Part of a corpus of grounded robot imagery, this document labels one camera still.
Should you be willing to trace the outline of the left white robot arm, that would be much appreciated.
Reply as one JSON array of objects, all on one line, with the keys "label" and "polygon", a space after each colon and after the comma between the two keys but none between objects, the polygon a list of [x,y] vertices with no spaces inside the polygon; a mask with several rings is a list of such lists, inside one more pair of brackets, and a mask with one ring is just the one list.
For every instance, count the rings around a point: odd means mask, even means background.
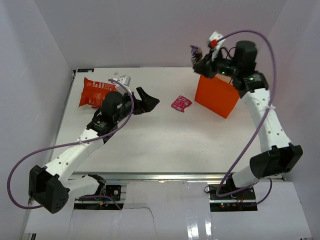
[{"label": "left white robot arm", "polygon": [[34,166],[29,172],[29,196],[50,213],[59,212],[69,198],[96,199],[106,195],[106,181],[97,174],[87,174],[71,180],[73,172],[96,150],[103,147],[118,130],[118,124],[131,114],[151,112],[159,99],[148,95],[141,87],[134,94],[111,91],[78,138],[56,159],[43,167]]}]

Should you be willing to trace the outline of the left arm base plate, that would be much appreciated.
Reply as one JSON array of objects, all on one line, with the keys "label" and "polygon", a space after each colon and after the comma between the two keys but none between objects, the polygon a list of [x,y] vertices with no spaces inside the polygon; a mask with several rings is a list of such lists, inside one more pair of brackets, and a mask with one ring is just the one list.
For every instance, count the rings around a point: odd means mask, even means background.
[{"label": "left arm base plate", "polygon": [[123,209],[121,185],[106,185],[101,196],[89,195],[75,200],[74,210],[120,211]]}]

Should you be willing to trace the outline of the red cassava chips bag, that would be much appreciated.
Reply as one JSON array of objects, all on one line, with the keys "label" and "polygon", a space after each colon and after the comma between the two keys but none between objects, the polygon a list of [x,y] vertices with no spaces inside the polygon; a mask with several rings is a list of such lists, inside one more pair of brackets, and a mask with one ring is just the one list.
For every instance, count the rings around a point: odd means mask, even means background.
[{"label": "red cassava chips bag", "polygon": [[117,91],[115,84],[93,81],[85,77],[78,106],[88,105],[92,108],[99,108],[102,106],[106,95],[113,91]]}]

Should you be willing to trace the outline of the pink candy packet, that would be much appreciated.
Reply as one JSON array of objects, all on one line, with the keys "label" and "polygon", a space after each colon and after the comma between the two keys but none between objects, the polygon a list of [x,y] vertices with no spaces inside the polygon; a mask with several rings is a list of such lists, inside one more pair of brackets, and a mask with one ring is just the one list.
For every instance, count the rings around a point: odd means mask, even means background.
[{"label": "pink candy packet", "polygon": [[171,104],[171,107],[179,112],[184,113],[185,108],[189,107],[192,102],[186,97],[180,95],[177,99]]}]

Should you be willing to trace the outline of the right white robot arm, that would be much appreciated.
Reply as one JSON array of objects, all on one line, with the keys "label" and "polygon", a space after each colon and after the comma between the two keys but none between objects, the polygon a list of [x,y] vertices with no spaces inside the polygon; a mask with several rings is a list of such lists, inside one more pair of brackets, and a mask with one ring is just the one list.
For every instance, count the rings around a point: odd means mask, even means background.
[{"label": "right white robot arm", "polygon": [[253,136],[259,138],[261,153],[251,157],[248,166],[242,170],[228,170],[216,188],[217,197],[228,196],[236,200],[261,179],[290,172],[303,150],[292,143],[277,117],[269,84],[256,70],[256,45],[247,40],[237,42],[234,55],[229,59],[223,57],[221,50],[222,46],[217,44],[203,55],[202,50],[193,45],[191,62],[197,74],[208,78],[216,74],[230,77],[256,127]]}]

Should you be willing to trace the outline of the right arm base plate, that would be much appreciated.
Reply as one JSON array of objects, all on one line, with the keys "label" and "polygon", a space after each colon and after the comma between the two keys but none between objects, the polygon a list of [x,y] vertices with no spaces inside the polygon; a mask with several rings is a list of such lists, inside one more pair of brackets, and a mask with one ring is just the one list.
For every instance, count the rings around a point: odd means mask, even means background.
[{"label": "right arm base plate", "polygon": [[224,197],[216,195],[217,187],[217,184],[210,184],[203,189],[209,196],[210,211],[212,213],[255,212],[258,210],[256,194],[252,187]]}]

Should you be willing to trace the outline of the purple M&M packet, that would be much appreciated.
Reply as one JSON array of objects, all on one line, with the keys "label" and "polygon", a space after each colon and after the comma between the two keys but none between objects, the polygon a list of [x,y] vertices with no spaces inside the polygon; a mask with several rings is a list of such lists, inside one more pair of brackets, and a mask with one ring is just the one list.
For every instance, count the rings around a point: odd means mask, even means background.
[{"label": "purple M&M packet", "polygon": [[197,64],[203,58],[202,49],[195,45],[190,45],[191,48],[191,62],[193,65]]}]

